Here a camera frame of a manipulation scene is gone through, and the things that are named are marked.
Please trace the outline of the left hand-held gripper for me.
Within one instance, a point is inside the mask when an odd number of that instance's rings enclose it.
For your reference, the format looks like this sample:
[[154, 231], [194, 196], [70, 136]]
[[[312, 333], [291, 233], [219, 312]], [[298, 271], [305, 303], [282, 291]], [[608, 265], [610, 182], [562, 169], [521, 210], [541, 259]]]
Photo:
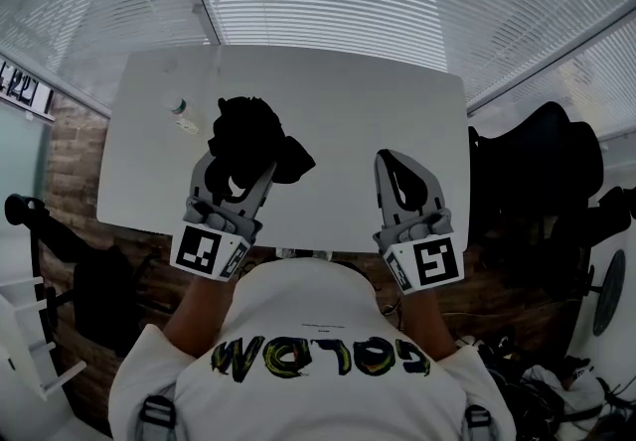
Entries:
[[243, 193], [238, 213], [219, 206], [223, 184], [215, 176], [216, 157], [210, 152], [196, 163], [191, 198], [172, 237], [170, 265], [211, 280], [228, 282], [254, 245], [262, 223], [255, 220], [273, 183], [272, 162]]

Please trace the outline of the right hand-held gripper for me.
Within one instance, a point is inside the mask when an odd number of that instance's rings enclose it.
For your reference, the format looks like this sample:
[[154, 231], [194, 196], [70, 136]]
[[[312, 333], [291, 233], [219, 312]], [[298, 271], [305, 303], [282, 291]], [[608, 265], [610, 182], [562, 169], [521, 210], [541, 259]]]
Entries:
[[374, 171], [384, 221], [374, 241], [401, 293], [462, 280], [459, 239], [450, 210], [442, 210], [445, 201], [436, 176], [411, 157], [389, 149], [377, 153]]

